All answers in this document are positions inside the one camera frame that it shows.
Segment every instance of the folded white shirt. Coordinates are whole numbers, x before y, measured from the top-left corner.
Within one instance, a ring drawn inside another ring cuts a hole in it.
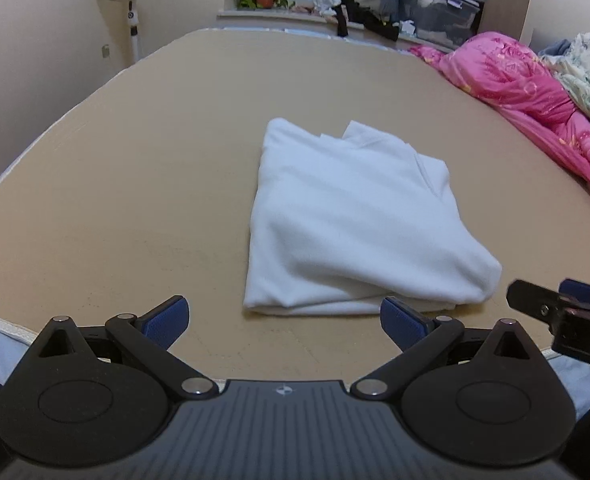
[[[487,300],[502,271],[444,162],[355,122],[342,139],[268,124],[250,229],[244,305],[265,314],[377,314],[390,293],[453,308]]]

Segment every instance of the bed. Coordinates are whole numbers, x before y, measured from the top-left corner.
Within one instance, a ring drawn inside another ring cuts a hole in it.
[[[142,314],[173,294],[171,347],[215,378],[352,381],[397,354],[376,317],[242,309],[248,220],[267,122],[340,136],[350,120],[446,161],[469,231],[504,267],[494,297],[454,313],[516,317],[506,286],[590,282],[590,195],[491,108],[413,56],[275,30],[201,30],[120,73],[0,179],[0,317],[38,331]]]

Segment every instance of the metal screw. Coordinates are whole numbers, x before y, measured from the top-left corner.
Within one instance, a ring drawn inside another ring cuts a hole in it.
[[[213,389],[213,381],[206,377],[191,377],[182,382],[182,389],[187,394],[203,395],[207,394]]]
[[[358,392],[364,395],[381,395],[385,393],[387,389],[389,389],[389,386],[384,381],[380,381],[379,379],[363,379],[357,383]]]

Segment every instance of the blue gripper pad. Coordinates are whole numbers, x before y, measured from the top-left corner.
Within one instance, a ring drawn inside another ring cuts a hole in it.
[[[559,284],[559,293],[571,296],[580,303],[590,304],[590,285],[577,280],[563,280]]]
[[[432,320],[391,296],[381,302],[379,321],[384,332],[402,352],[421,341],[435,327]]]
[[[173,296],[137,320],[137,328],[146,337],[168,348],[188,328],[188,302],[182,296]]]

